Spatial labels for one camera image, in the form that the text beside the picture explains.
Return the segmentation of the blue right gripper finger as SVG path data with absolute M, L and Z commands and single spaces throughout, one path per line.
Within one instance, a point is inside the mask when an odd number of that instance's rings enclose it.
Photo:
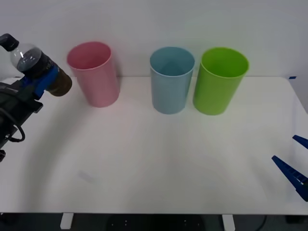
M 308 178 L 298 172 L 296 169 L 292 168 L 290 165 L 282 161 L 277 156 L 273 156 L 272 160 L 280 171 L 285 175 L 285 177 L 290 181 L 290 183 L 295 188 L 295 191 L 300 195 L 304 201 L 308 201 Z
M 295 140 L 296 142 L 300 143 L 302 146 L 304 146 L 306 149 L 308 149 L 308 139 L 300 137 L 298 135 L 294 135 L 293 140 Z

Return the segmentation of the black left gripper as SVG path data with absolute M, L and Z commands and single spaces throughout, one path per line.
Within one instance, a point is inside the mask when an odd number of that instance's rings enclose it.
M 43 107 L 39 102 L 45 90 L 56 80 L 59 68 L 54 66 L 47 74 L 32 82 L 24 76 L 12 83 L 0 84 L 0 130 L 9 131 L 13 122 L 22 125 L 33 113 L 38 113 Z

